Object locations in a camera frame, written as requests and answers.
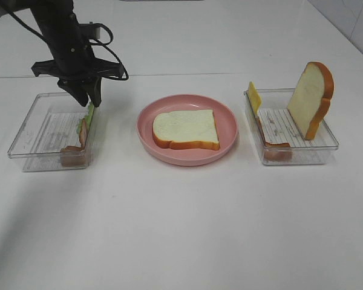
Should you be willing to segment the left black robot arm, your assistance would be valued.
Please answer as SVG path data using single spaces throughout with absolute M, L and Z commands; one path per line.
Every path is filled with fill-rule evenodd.
M 72 1 L 0 1 L 0 16 L 10 15 L 45 42 L 53 56 L 34 63 L 33 74 L 56 77 L 58 87 L 81 106 L 91 102 L 99 107 L 102 79 L 125 81 L 129 75 L 119 58 L 112 62 L 94 54 L 94 46 L 107 49 L 110 44 L 100 41 L 100 30 L 113 40 L 112 31 L 98 22 L 79 23 L 73 9 Z

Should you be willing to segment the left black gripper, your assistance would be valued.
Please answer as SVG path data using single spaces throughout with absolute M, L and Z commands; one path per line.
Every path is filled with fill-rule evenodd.
M 34 75 L 51 75 L 60 78 L 58 87 L 69 93 L 82 107 L 88 104 L 88 97 L 95 108 L 102 102 L 102 78 L 111 80 L 123 79 L 123 64 L 97 58 L 93 46 L 108 50 L 114 57 L 117 55 L 108 48 L 113 41 L 113 33 L 108 27 L 100 28 L 100 39 L 86 38 L 79 27 L 64 31 L 48 29 L 44 32 L 52 60 L 36 62 L 31 67 Z M 76 81 L 84 80 L 82 85 Z

